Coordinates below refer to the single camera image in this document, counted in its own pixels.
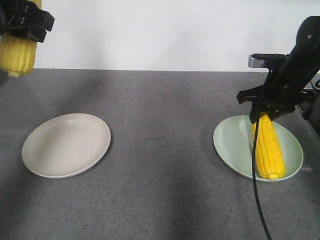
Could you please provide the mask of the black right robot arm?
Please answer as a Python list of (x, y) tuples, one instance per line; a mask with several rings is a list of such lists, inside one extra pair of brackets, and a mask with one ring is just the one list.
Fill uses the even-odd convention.
[(296, 105), (312, 102), (316, 95), (305, 86), (320, 70), (319, 16), (309, 16), (302, 22), (289, 54), (253, 53), (248, 57), (248, 66), (269, 70), (262, 85), (237, 95), (239, 104), (252, 103), (251, 123), (264, 115), (273, 121), (292, 113)]

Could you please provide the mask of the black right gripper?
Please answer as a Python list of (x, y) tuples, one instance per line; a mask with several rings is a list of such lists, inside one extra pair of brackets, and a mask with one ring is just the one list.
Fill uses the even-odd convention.
[(261, 54), (270, 70), (263, 86), (240, 90), (236, 96), (239, 104), (251, 102), (249, 120), (256, 123), (261, 113), (274, 120), (295, 111), (295, 106), (311, 102), (316, 97), (305, 86), (318, 72), (318, 57), (313, 54)]

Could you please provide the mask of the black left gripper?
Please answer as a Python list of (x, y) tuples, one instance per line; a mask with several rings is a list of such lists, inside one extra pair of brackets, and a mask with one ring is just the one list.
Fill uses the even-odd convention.
[(0, 34), (43, 42), (54, 26), (55, 18), (30, 0), (0, 2)]

